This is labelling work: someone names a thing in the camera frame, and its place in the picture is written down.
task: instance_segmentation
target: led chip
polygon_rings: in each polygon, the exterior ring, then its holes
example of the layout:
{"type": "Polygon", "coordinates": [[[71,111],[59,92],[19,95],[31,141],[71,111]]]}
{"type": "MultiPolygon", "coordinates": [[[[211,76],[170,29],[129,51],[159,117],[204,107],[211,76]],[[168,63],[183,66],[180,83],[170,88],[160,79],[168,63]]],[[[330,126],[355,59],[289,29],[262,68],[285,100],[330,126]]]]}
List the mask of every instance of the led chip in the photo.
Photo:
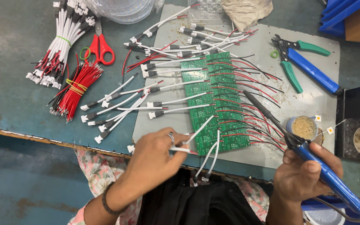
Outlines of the led chip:
{"type": "Polygon", "coordinates": [[[327,133],[328,133],[329,135],[331,135],[332,133],[334,133],[334,129],[333,129],[332,127],[329,127],[329,128],[327,128],[326,130],[327,130],[327,133]]]}

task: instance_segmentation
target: green rubber band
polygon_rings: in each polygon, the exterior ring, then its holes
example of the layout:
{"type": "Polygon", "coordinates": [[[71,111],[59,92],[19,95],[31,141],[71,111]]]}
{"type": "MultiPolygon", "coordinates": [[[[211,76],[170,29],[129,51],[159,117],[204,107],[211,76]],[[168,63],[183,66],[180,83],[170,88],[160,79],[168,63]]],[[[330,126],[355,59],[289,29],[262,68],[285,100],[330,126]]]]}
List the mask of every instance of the green rubber band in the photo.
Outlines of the green rubber band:
{"type": "Polygon", "coordinates": [[[62,38],[63,40],[67,41],[67,42],[69,43],[69,46],[72,47],[72,45],[70,44],[70,41],[69,41],[68,39],[66,39],[66,38],[64,38],[64,37],[61,37],[61,36],[58,36],[58,35],[57,35],[57,37],[58,37],[58,38],[62,38]]]}
{"type": "Polygon", "coordinates": [[[88,57],[90,57],[90,55],[91,55],[91,50],[90,50],[90,48],[84,47],[84,48],[82,48],[82,49],[80,50],[80,59],[81,59],[81,60],[88,59],[88,57]],[[82,51],[83,51],[84,49],[88,49],[88,51],[90,52],[90,53],[87,55],[86,58],[82,58],[82,57],[81,57],[81,53],[82,53],[82,51]]]}
{"type": "Polygon", "coordinates": [[[270,53],[270,57],[276,59],[277,57],[279,57],[279,52],[277,50],[274,50],[273,52],[270,53]]]}

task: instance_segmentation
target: green printed circuit board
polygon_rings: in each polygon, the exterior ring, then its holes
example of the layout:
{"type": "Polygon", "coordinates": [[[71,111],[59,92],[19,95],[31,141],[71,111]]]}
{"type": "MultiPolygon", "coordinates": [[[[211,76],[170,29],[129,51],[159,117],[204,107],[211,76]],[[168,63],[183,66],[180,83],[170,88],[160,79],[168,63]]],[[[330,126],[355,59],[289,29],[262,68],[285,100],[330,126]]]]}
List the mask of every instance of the green printed circuit board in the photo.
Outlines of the green printed circuit board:
{"type": "MultiPolygon", "coordinates": [[[[218,115],[218,117],[214,117],[205,127],[204,129],[195,137],[195,142],[197,146],[197,151],[199,155],[206,155],[209,149],[215,144],[217,141],[217,129],[220,127],[221,135],[229,135],[229,134],[246,134],[246,129],[244,123],[241,122],[229,122],[229,123],[221,123],[227,122],[231,120],[242,120],[243,115],[234,111],[222,111],[217,112],[218,110],[239,110],[240,105],[234,102],[241,103],[240,96],[235,95],[239,94],[237,91],[227,88],[212,88],[212,87],[231,87],[237,89],[237,84],[235,83],[235,76],[233,74],[220,74],[215,76],[209,76],[217,73],[232,73],[230,68],[233,68],[231,65],[227,64],[209,64],[212,62],[225,62],[231,64],[230,59],[224,59],[226,57],[230,57],[229,52],[225,53],[217,53],[206,55],[206,59],[195,60],[182,62],[182,69],[189,68],[208,68],[208,70],[198,70],[198,71],[187,71],[183,72],[183,81],[193,81],[193,80],[210,80],[210,82],[202,82],[202,83],[194,83],[185,85],[186,96],[190,97],[193,95],[197,95],[203,92],[212,92],[212,94],[202,95],[196,98],[192,98],[188,100],[188,106],[195,105],[204,105],[204,104],[214,104],[212,106],[190,109],[190,117],[193,123],[194,131],[198,130],[204,122],[211,115],[218,115]],[[222,133],[225,130],[230,130],[234,128],[240,128],[232,131],[228,131],[222,133]]],[[[246,146],[250,146],[250,139],[247,135],[234,135],[234,136],[225,136],[220,138],[220,147],[219,152],[229,151],[232,149],[238,149],[246,146]]]]}

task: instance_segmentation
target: cutting pliers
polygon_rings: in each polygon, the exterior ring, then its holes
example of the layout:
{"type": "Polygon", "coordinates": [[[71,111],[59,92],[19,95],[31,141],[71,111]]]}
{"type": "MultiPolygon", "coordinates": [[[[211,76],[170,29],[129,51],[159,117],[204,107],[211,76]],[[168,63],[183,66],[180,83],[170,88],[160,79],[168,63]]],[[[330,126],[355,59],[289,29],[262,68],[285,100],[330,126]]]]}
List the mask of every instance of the cutting pliers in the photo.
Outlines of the cutting pliers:
{"type": "Polygon", "coordinates": [[[309,51],[323,56],[329,56],[330,52],[326,49],[320,48],[314,44],[306,43],[303,41],[291,42],[280,38],[279,35],[275,34],[276,39],[272,39],[272,42],[277,45],[279,48],[279,55],[281,57],[280,65],[283,67],[284,72],[291,85],[294,87],[295,91],[299,94],[302,93],[302,87],[299,84],[297,78],[295,77],[294,71],[292,69],[293,63],[297,64],[303,71],[305,71],[309,76],[316,80],[320,85],[322,85],[328,92],[333,95],[341,95],[342,88],[330,79],[326,74],[319,70],[316,66],[310,63],[306,58],[300,55],[296,50],[309,51]]]}

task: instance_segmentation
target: floral fabric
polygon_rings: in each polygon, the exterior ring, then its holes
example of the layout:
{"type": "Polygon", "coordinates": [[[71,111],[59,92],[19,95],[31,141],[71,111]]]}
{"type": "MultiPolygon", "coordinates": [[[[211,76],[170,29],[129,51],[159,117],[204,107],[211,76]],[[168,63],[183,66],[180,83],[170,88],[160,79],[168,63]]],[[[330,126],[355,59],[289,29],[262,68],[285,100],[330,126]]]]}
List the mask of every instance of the floral fabric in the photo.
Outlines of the floral fabric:
{"type": "MultiPolygon", "coordinates": [[[[124,159],[116,156],[108,156],[97,152],[74,150],[77,155],[77,161],[84,175],[88,179],[88,186],[94,197],[102,194],[105,188],[113,181],[116,181],[127,169],[124,159]]],[[[241,192],[244,194],[247,202],[252,207],[255,214],[261,221],[265,221],[268,207],[269,197],[263,189],[253,182],[245,180],[232,179],[225,177],[227,181],[237,184],[241,192]]],[[[118,218],[116,225],[135,225],[137,224],[138,215],[140,213],[142,197],[132,202],[129,207],[118,218]]],[[[73,217],[68,225],[85,225],[84,208],[82,207],[73,217]]]]}

